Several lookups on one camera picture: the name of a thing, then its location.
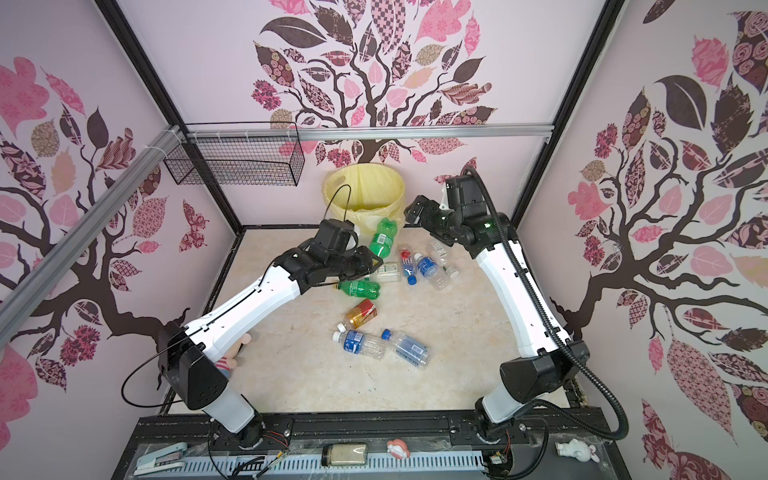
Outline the large clear purple-tint bottle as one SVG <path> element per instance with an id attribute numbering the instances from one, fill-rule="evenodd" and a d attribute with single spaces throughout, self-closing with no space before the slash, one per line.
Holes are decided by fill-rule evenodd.
<path id="1" fill-rule="evenodd" d="M 397 282 L 401 277 L 400 266 L 396 262 L 385 262 L 371 275 L 371 279 L 377 283 Z"/>

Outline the green soda bottle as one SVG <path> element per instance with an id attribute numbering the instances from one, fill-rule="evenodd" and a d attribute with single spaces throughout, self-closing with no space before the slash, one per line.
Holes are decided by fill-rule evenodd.
<path id="1" fill-rule="evenodd" d="M 350 297 L 376 300 L 380 296 L 381 286 L 372 280 L 361 279 L 339 282 L 336 289 Z"/>
<path id="2" fill-rule="evenodd" d="M 397 223 L 389 218 L 383 218 L 376 227 L 369 249 L 377 257 L 386 259 L 392 252 L 397 233 Z"/>

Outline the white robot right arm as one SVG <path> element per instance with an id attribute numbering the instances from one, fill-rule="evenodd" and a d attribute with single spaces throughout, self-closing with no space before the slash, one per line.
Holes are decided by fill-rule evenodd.
<path id="1" fill-rule="evenodd" d="M 515 228 L 491 205 L 475 175 L 447 180 L 442 202 L 416 196 L 404 214 L 408 223 L 444 245 L 464 248 L 491 282 L 510 321 L 518 357 L 500 365 L 499 385 L 479 400 L 486 423 L 501 424 L 525 414 L 534 401 L 579 372 L 573 359 L 586 361 L 588 348 L 559 326 L 526 263 Z"/>

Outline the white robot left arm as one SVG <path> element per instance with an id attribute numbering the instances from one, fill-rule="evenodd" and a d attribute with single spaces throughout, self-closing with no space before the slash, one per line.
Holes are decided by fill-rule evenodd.
<path id="1" fill-rule="evenodd" d="M 216 366 L 258 323 L 311 288 L 334 278 L 353 281 L 373 274 L 383 258 L 359 243 L 349 220 L 323 220 L 315 235 L 278 255 L 264 274 L 202 317 L 170 324 L 158 337 L 162 377 L 190 410 L 201 410 L 246 446 L 264 429 L 255 407 Z"/>

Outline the small clear green label bottle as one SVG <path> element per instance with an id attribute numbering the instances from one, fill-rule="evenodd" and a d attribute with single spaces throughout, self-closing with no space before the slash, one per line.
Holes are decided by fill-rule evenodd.
<path id="1" fill-rule="evenodd" d="M 441 265 L 444 265 L 448 261 L 449 252 L 447 247 L 438 240 L 432 240 L 430 242 L 430 248 L 433 258 Z"/>

